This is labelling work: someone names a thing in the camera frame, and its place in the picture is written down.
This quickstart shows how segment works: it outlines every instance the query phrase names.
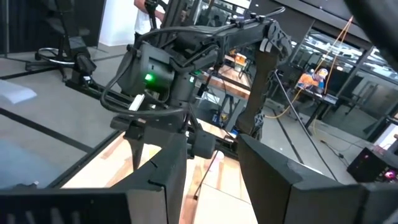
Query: green light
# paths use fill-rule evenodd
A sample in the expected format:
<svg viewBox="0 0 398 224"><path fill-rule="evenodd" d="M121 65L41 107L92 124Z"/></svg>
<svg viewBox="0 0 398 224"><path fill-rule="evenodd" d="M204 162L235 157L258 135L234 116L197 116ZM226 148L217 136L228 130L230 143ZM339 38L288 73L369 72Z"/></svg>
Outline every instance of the green light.
<svg viewBox="0 0 398 224"><path fill-rule="evenodd" d="M154 77L153 77L153 75L151 75L151 74L147 74L146 76L145 76L145 80L147 80L147 81L152 81L154 79Z"/></svg>

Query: floor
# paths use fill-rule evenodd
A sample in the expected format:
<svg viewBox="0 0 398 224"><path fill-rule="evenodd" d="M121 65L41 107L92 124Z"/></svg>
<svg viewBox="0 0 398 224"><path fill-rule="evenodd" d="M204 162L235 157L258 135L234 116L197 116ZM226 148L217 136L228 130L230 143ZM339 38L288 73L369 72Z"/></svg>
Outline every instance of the floor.
<svg viewBox="0 0 398 224"><path fill-rule="evenodd" d="M282 92L280 90L276 91L273 100L282 101L283 99L284 96ZM302 113L310 115L315 111L316 107L316 105L313 105L303 109ZM353 108L353 110L346 115L345 113L348 111L349 107L341 105L336 111L330 110L323 118L323 121L342 131L366 139L367 133L364 132L364 129L377 122L377 119L359 108Z"/></svg>
<svg viewBox="0 0 398 224"><path fill-rule="evenodd" d="M107 47L100 45L99 49L91 48L90 52L98 68L93 78L100 84L106 84L116 73L122 56L101 60L101 58L123 54L125 46ZM33 54L10 55L12 58L33 60ZM24 63L0 58L0 76L24 72ZM12 83L31 88L37 96L31 100L16 105L1 100L0 107L15 114L28 118L36 123L58 131L72 139L95 147L113 131L110 121L113 114L103 109L100 103L88 96L65 87L58 71L38 73L8 80ZM214 93L223 98L223 92ZM275 116L274 105L269 104L264 113ZM0 140L9 141L30 153L37 154L54 166L59 172L65 171L73 163L85 155L85 152L68 146L51 137L25 127L15 121L0 116ZM320 139L330 144L330 147L344 155L350 163L361 148L367 143L350 134L344 133L327 124L317 123L317 136L313 137L320 155L330 167L333 175L343 184L355 181L345 171L346 161L341 161L333 151ZM302 160L307 166L319 170L333 178L325 163L304 135L298 122L282 116L279 119L265 119L261 142L296 161Z"/></svg>

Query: wooden board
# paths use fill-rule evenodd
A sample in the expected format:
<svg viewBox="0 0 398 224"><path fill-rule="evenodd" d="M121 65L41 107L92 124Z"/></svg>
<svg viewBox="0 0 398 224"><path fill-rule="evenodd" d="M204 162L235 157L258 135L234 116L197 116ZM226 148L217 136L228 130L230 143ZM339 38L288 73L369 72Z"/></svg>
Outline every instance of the wooden board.
<svg viewBox="0 0 398 224"><path fill-rule="evenodd" d="M203 184L200 190L194 224L255 224L251 204Z"/></svg>
<svg viewBox="0 0 398 224"><path fill-rule="evenodd" d="M221 139L226 139L227 136L232 136L234 138L236 138L235 134L232 133L227 133L227 131L225 131L224 129L221 129L217 126L214 126L212 124L209 124L205 121L202 121L200 119L197 119L198 123L201 124L201 127L203 128L203 130L205 130L206 132L213 134L214 136L217 136Z"/></svg>
<svg viewBox="0 0 398 224"><path fill-rule="evenodd" d="M226 78L229 78L231 80L237 81L239 83L242 83L243 85L250 87L246 74L244 74L242 78L239 78L239 72L235 71L233 68L227 65L222 66L219 70L219 73ZM209 76L209 74L207 74L206 72L203 72L202 75L203 75L202 78L204 79L206 79ZM216 88L226 90L234 95L238 95L241 98L244 98L245 100L249 99L250 96L249 90L245 90L244 88L241 88L230 82L224 81L220 78L212 77L209 84L211 86L215 86Z"/></svg>
<svg viewBox="0 0 398 224"><path fill-rule="evenodd" d="M203 129L211 134L224 138L227 133L216 126L208 124L198 119ZM132 154L129 143L123 139L124 133L116 138L106 149L100 152L90 163L81 169L73 178L71 178L62 188L108 188L118 183L123 178L132 173ZM144 146L140 165L143 165L161 150L158 146ZM195 217L197 201L193 199L201 178L204 176L206 169L210 165L209 159L195 157L194 160L187 161L187 176L183 192L182 211L180 223L191 224ZM241 174L239 163L224 158L220 162L220 172L209 172L205 182L224 189L235 197L245 195L246 188L241 187ZM238 184L239 187L229 186L230 184Z"/></svg>
<svg viewBox="0 0 398 224"><path fill-rule="evenodd" d="M244 64L241 64L241 63L239 63L239 62L237 62L237 61L235 61L235 58L233 58L233 57L231 57L231 56L229 56L229 55L225 55L225 57L224 57L226 60L229 60L229 61L231 61L231 62L234 62L234 63L237 63L238 65L242 65L242 66L246 66L246 63L244 63Z"/></svg>

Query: chair base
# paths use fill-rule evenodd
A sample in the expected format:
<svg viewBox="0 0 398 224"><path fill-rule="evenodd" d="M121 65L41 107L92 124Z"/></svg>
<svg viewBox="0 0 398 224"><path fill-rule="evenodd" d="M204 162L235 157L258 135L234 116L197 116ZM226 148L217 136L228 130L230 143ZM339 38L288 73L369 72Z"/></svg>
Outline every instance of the chair base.
<svg viewBox="0 0 398 224"><path fill-rule="evenodd" d="M49 57L44 55L44 52L50 52L52 54L54 54L53 57ZM27 62L25 64L25 70L30 72L33 69L40 69L43 67L58 67L58 70L60 71L61 75L62 75L62 81L65 82L67 80L67 76L65 74L65 67L72 67L74 66L74 62L69 62L67 60L65 60L65 58L63 57L63 52L60 52L59 49L55 49L55 48L51 48L51 47L46 47L46 48L42 48L39 49L36 53L35 53L35 60L37 62Z"/></svg>

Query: white shirt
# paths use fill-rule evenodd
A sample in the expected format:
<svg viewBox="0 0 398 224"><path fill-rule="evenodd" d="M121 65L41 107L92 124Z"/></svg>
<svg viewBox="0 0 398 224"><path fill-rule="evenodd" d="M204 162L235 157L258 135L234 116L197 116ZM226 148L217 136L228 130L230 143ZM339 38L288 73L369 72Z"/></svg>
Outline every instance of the white shirt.
<svg viewBox="0 0 398 224"><path fill-rule="evenodd" d="M169 0L163 0L163 2L165 2L166 4L168 4ZM158 5L156 7L156 11L159 12L163 12L164 10L162 8L162 6ZM160 19L156 18L156 28L160 28L160 25L162 25L162 21L160 21ZM150 19L149 19L149 15L142 12L141 10L138 9L138 13L137 13L137 19L136 19L136 32L138 34L146 34L150 31Z"/></svg>

